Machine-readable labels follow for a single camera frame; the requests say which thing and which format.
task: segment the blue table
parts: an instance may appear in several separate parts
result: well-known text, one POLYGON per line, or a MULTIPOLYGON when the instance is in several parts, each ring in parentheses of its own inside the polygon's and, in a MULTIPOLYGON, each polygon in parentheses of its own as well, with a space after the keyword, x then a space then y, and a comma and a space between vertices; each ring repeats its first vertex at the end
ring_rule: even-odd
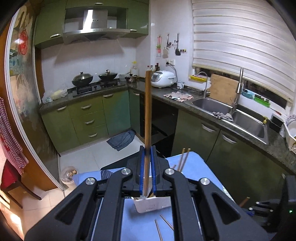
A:
MULTIPOLYGON (((178 165, 180 155, 167 158, 170 167, 175 164, 178 165)), ((111 169, 115 172, 122 168, 111 169)), ((206 165, 203 159, 195 152, 189 152, 187 162, 183 169, 183 174, 190 179, 199 180, 206 177, 211 180, 218 188, 223 191, 223 185, 206 165)), ((101 180, 101 171, 86 172, 74 176, 74 182, 78 186, 86 178, 94 177, 98 181, 101 180)), ((165 219, 173 224, 171 207, 156 210, 147 213, 138 213, 132 199, 125 199, 122 227, 121 227, 121 241, 140 241, 140 240, 159 240, 158 232, 154 220, 157 219, 160 232, 163 240, 174 240, 172 229, 159 216, 162 214, 165 219)))

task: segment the wooden chair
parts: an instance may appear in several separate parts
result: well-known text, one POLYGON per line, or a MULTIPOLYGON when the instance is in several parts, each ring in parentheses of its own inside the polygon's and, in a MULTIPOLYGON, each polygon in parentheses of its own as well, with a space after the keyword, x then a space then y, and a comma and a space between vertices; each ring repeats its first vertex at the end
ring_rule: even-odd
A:
POLYGON ((38 200, 42 199, 22 183, 22 176, 18 173, 18 171, 14 168, 14 166, 11 165, 11 163, 6 159, 6 162, 3 168, 0 190, 4 192, 5 195, 7 195, 8 198, 14 201, 20 208, 22 208, 22 205, 17 200, 15 200, 13 196, 9 194, 9 191, 19 186, 25 189, 27 193, 29 193, 36 199, 38 200))

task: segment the green basket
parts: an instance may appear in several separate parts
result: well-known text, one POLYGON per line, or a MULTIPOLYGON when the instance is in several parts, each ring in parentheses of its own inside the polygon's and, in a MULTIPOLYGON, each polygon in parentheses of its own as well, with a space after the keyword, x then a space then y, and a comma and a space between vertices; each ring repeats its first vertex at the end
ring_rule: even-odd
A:
POLYGON ((266 107, 270 107, 270 103, 269 102, 266 102, 266 101, 264 101, 264 100, 261 100, 260 98, 258 98, 258 97, 256 97, 256 96, 254 96, 254 100, 256 101, 256 102, 258 102, 259 104, 261 104, 261 105, 264 105, 264 106, 266 106, 266 107))

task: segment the bottle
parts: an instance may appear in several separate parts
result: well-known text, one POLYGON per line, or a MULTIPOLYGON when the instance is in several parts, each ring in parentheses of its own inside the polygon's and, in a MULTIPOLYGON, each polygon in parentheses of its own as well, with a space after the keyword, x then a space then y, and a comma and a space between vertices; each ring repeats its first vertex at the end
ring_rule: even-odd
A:
POLYGON ((138 67, 137 67, 137 62, 136 61, 134 61, 134 62, 132 62, 132 66, 131 66, 131 74, 133 75, 133 76, 138 76, 139 75, 139 69, 138 69, 138 67))

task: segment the stainless steel sink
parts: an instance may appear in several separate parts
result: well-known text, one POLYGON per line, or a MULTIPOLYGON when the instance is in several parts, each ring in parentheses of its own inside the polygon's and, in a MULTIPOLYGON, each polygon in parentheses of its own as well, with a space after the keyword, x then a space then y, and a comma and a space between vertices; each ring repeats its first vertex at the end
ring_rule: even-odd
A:
MULTIPOLYGON (((184 103, 207 112, 210 115, 213 115, 213 112, 222 112, 226 114, 230 113, 232 110, 231 106, 210 98, 198 97, 185 101, 184 103)), ((267 126, 261 121, 240 110, 235 110, 232 114, 232 118, 234 122, 227 120, 222 121, 235 126, 236 128, 248 133, 249 135, 268 145, 267 126)))

